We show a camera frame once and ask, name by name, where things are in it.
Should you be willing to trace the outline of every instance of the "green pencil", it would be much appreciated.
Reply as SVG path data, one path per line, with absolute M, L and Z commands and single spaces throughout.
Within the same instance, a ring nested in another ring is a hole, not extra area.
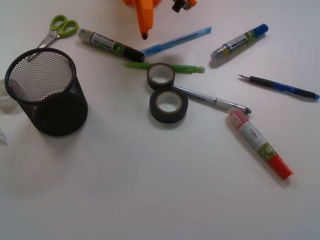
M 134 69 L 149 69 L 154 63 L 142 63 L 142 62 L 127 62 L 123 63 L 128 68 Z M 188 66 L 188 65 L 173 65 L 169 64 L 177 73 L 192 74 L 192 73 L 205 73 L 206 68 L 204 66 Z

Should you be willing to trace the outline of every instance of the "blue marker cap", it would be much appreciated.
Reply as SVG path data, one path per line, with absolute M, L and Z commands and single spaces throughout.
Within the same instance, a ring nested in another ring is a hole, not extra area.
M 265 34 L 266 32 L 268 32 L 268 30 L 269 27 L 265 24 L 261 24 L 260 26 L 257 26 L 255 29 L 253 29 L 256 38 L 260 37 L 262 34 Z

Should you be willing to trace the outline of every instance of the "white object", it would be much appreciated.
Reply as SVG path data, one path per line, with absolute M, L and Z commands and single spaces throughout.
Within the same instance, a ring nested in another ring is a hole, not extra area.
M 0 80 L 0 109 L 10 110 L 17 106 L 15 101 L 7 92 L 5 86 L 5 80 Z

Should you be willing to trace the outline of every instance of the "red marker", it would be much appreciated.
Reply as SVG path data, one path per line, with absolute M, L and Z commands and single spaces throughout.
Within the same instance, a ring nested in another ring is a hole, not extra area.
M 232 107 L 229 109 L 228 114 L 232 124 L 238 129 L 243 138 L 283 180 L 294 174 L 273 147 L 241 111 Z

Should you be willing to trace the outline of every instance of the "metal mesh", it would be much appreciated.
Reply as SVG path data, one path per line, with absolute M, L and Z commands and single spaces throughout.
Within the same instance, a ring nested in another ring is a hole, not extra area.
M 16 100 L 41 103 L 61 93 L 70 84 L 73 69 L 68 59 L 52 51 L 43 51 L 30 60 L 18 62 L 11 71 L 8 87 Z
M 64 52 L 37 48 L 18 57 L 5 76 L 6 90 L 41 132 L 63 136 L 86 120 L 88 105 L 76 67 Z

